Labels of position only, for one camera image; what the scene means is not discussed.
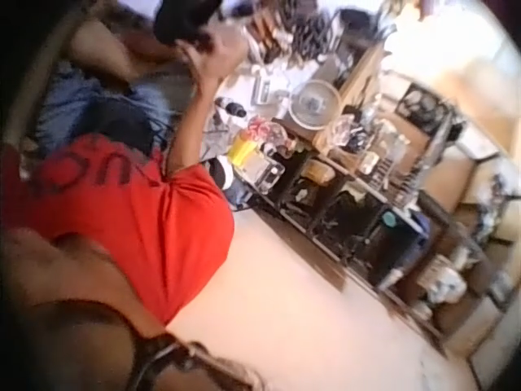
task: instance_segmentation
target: hand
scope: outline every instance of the hand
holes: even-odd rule
[[[176,42],[190,63],[192,76],[199,90],[216,89],[247,56],[247,41],[240,31],[229,25],[208,28],[212,51],[201,53],[187,42]]]

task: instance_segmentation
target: yellow container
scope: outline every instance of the yellow container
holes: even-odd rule
[[[255,151],[256,147],[256,141],[246,140],[241,137],[241,134],[238,134],[228,151],[228,159],[230,159],[232,165],[241,168],[245,160]]]

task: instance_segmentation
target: white floor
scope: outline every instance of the white floor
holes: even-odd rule
[[[227,262],[172,331],[288,391],[476,390],[463,361],[440,356],[352,280],[326,281],[291,238],[251,210],[235,216]],[[300,253],[324,258],[312,247]]]

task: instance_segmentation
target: red t-shirt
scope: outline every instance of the red t-shirt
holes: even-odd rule
[[[86,135],[21,182],[19,156],[2,151],[2,225],[48,240],[78,233],[99,242],[143,304],[167,323],[225,261],[234,222],[201,165],[165,182],[160,158]]]

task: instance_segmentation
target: blue jeans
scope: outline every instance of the blue jeans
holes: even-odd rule
[[[44,156],[72,141],[76,124],[94,100],[121,99],[145,112],[162,146],[173,132],[171,124],[190,101],[191,80],[176,64],[130,86],[129,94],[111,92],[98,79],[86,77],[69,62],[58,64],[37,120],[35,136]]]

